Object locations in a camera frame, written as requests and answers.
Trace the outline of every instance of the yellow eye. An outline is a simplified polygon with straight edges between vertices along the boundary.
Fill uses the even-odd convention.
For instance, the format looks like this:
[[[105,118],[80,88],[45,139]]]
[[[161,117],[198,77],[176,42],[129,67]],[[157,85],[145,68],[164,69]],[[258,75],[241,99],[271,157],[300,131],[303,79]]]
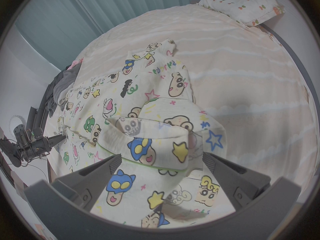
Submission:
[[[147,139],[147,138],[144,138],[144,139],[142,140],[142,146],[145,147],[145,146],[147,146],[147,144],[148,144],[148,139]]]
[[[135,152],[136,154],[140,154],[141,151],[142,151],[142,146],[141,146],[141,145],[138,145],[138,146],[136,146],[136,147],[134,148],[134,152]]]
[[[122,184],[121,184],[121,189],[122,190],[124,190],[124,189],[126,189],[127,187],[129,187],[130,186],[130,182],[128,182],[128,181],[126,181],[126,182],[123,182]]]
[[[117,181],[114,181],[111,183],[111,187],[113,187],[114,189],[118,189],[120,187],[120,183]]]

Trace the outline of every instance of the carrot print pillow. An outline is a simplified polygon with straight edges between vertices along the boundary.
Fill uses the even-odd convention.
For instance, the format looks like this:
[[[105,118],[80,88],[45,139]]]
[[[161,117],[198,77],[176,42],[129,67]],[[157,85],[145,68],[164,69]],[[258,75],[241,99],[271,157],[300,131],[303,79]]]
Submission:
[[[226,14],[246,26],[256,26],[285,13],[277,0],[200,0],[199,5]]]

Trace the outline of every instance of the curtain fold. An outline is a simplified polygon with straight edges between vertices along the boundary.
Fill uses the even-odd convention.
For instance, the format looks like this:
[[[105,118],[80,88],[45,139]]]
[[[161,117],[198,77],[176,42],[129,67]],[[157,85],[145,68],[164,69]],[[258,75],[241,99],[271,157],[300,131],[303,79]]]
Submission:
[[[26,41],[62,70],[95,38],[151,10],[190,0],[31,0],[15,25]]]

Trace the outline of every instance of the bed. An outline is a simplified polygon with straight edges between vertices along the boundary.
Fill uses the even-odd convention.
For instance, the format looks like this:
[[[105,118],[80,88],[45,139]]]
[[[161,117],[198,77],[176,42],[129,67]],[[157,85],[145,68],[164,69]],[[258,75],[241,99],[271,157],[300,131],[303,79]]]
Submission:
[[[92,41],[75,86],[122,70],[128,51],[171,38],[173,57],[188,68],[195,102],[225,129],[226,158],[271,177],[310,182],[319,150],[315,102],[298,67],[261,26],[247,27],[197,4],[149,11]],[[44,135],[57,131],[62,111],[48,118]],[[48,156],[57,176],[70,172],[62,156]]]

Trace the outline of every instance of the green trim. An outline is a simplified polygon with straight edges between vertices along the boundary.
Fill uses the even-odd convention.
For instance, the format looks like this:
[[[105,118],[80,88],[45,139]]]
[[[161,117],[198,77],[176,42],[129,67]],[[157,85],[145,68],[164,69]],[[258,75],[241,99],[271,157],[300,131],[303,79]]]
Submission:
[[[107,150],[106,148],[104,148],[103,146],[101,146],[98,142],[97,142],[98,146],[101,147],[102,149],[108,151],[110,154],[112,155],[115,155],[114,153],[110,152],[109,150]],[[136,161],[132,161],[128,158],[124,158],[123,156],[121,156],[121,158],[123,160],[126,160],[128,162],[132,162],[132,163],[135,163],[137,165],[140,165],[140,166],[146,166],[146,167],[150,167],[150,168],[154,168],[154,169],[158,169],[158,170],[168,170],[168,171],[174,171],[174,172],[185,172],[187,170],[186,169],[183,169],[183,170],[177,170],[177,169],[172,169],[172,168],[165,168],[165,167],[156,167],[156,166],[152,166],[152,165],[147,165],[147,164],[143,164],[143,163],[140,163],[140,162],[136,162]]]

